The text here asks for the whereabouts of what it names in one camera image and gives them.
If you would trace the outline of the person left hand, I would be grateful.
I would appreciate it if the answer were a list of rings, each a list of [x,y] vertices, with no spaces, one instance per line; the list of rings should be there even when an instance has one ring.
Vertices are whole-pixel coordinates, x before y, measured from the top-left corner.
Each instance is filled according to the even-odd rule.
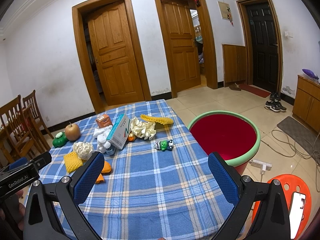
[[[23,190],[17,191],[4,200],[4,209],[1,208],[1,220],[8,221],[7,216],[12,218],[14,225],[23,231],[25,206],[20,202],[23,198]]]

